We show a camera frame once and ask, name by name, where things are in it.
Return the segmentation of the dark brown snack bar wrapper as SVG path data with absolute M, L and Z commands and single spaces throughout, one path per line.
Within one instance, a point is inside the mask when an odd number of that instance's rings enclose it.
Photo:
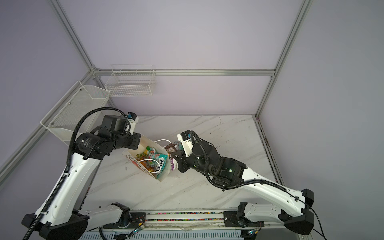
M 164 147 L 164 149 L 167 151 L 170 163 L 171 163 L 171 171 L 176 170 L 178 168 L 178 163 L 173 157 L 172 153 L 178 151 L 178 144 L 176 142 L 170 143 Z

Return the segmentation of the white floral paper bag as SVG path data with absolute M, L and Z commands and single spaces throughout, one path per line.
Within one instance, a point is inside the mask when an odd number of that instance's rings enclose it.
M 177 168 L 177 163 L 171 158 L 166 146 L 162 145 L 165 143 L 172 142 L 166 139 L 152 141 L 142 135 L 138 149 L 125 150 L 123 156 L 146 175 L 162 182 Z

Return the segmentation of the orange Fox's fruits bag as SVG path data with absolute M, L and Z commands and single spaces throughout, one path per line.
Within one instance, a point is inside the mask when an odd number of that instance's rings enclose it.
M 141 154 L 138 154 L 136 156 L 136 159 L 138 162 L 144 162 L 144 161 L 149 161 L 150 158 L 149 158 L 149 153 L 150 153 L 150 150 L 151 149 L 145 149 Z

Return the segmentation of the teal Fox's large candy bag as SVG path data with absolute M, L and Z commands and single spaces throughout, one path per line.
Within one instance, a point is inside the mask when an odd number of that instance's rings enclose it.
M 151 174 L 158 175 L 164 170 L 165 164 L 169 159 L 169 156 L 167 154 L 158 153 L 155 148 L 147 148 L 151 149 L 149 153 L 150 160 L 147 161 L 148 171 Z

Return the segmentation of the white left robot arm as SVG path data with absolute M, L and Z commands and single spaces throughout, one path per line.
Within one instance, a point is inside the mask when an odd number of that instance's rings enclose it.
M 35 213 L 24 216 L 22 225 L 28 230 L 23 238 L 28 240 L 37 231 L 45 240 L 78 240 L 105 225 L 128 227 L 130 209 L 120 203 L 85 213 L 81 207 L 103 158 L 122 148 L 137 150 L 140 138 L 137 133 L 80 135 L 70 144 L 65 169 L 46 201 Z

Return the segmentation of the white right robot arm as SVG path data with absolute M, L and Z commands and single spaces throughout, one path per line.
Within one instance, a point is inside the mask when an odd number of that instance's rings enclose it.
M 311 211 L 314 192 L 309 189 L 292 190 L 256 173 L 246 164 L 221 156 L 216 148 L 206 141 L 187 143 L 183 150 L 171 153 L 178 169 L 200 172 L 207 181 L 223 192 L 244 189 L 268 201 L 267 205 L 241 202 L 235 223 L 251 227 L 259 222 L 283 224 L 288 230 L 309 235 L 315 226 L 315 214 Z

